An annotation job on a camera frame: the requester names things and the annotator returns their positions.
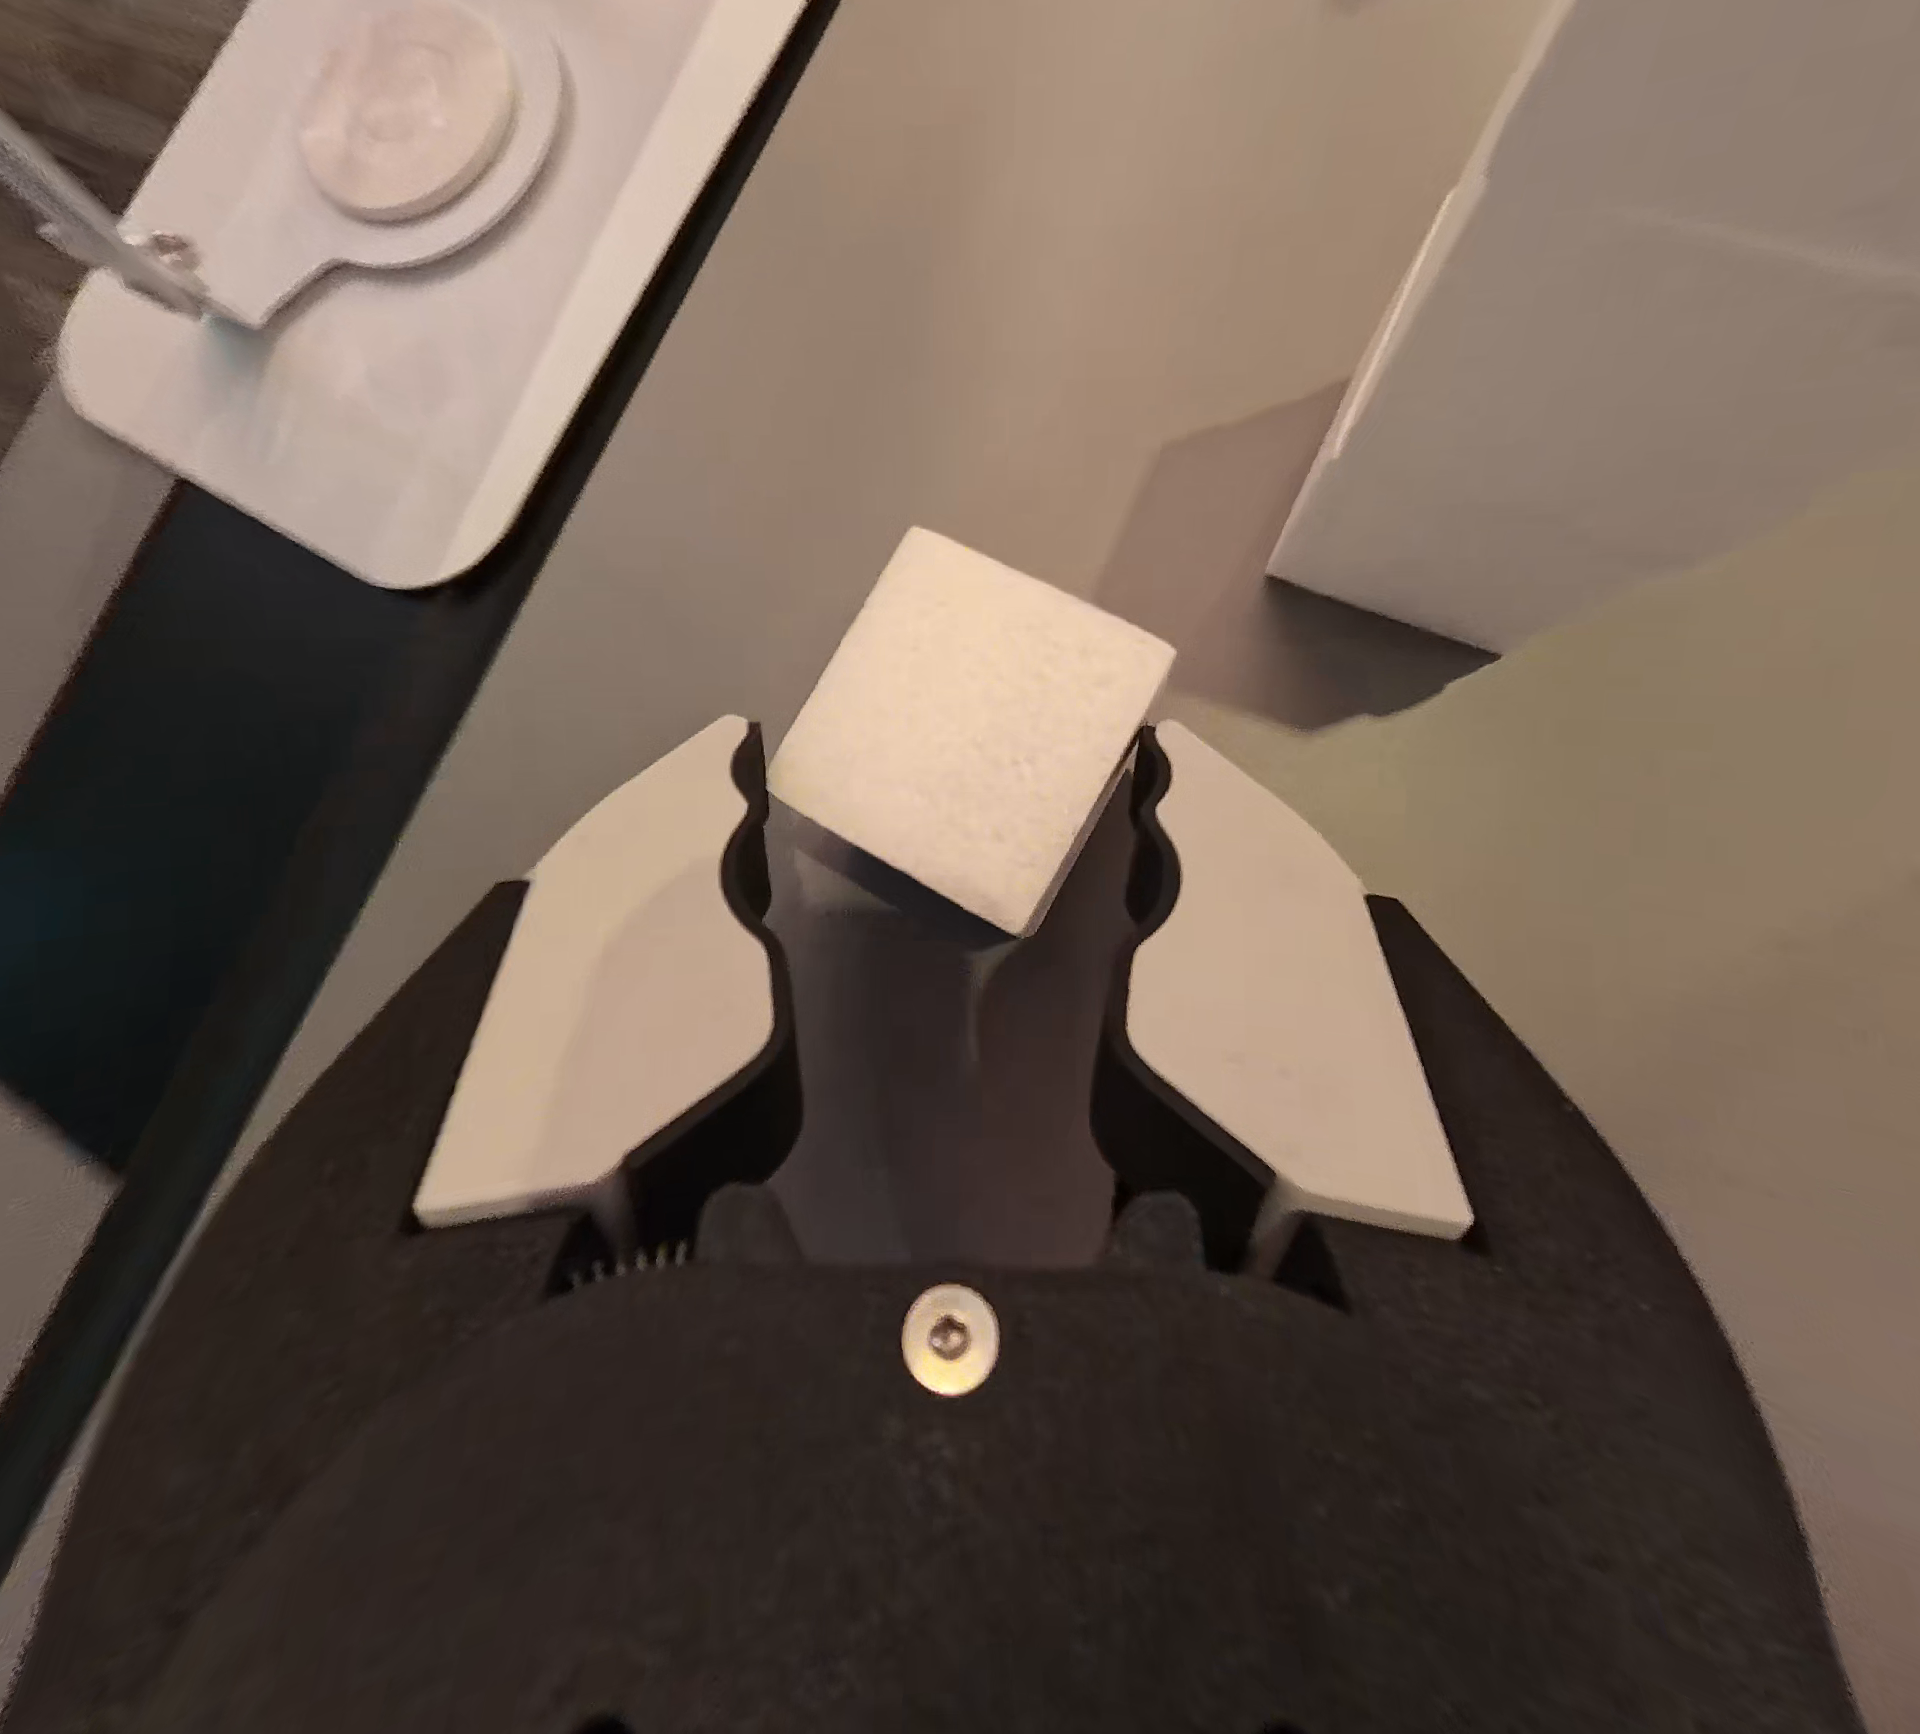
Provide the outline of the wooden board document stand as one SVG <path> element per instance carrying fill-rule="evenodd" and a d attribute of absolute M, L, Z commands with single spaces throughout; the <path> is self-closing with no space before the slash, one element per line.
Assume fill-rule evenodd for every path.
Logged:
<path fill-rule="evenodd" d="M 252 0 L 124 214 L 4 115 L 64 399 L 376 587 L 473 569 L 807 1 Z"/>

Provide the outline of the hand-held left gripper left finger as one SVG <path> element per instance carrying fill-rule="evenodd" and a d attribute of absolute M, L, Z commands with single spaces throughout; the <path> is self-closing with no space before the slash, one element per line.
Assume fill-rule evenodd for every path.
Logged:
<path fill-rule="evenodd" d="M 688 1253 L 707 1198 L 768 1181 L 803 1084 L 768 927 L 755 721 L 725 713 L 615 785 L 527 871 L 411 1198 L 430 1231 L 588 1216 Z"/>

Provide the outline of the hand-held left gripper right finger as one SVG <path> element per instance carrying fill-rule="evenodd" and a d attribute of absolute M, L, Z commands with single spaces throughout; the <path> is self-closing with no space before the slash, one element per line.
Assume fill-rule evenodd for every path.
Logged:
<path fill-rule="evenodd" d="M 1308 1222 L 1463 1242 L 1476 1212 L 1353 869 L 1178 721 L 1139 730 L 1123 817 L 1092 1066 L 1111 1219 L 1172 1193 L 1211 1268 L 1279 1268 Z"/>

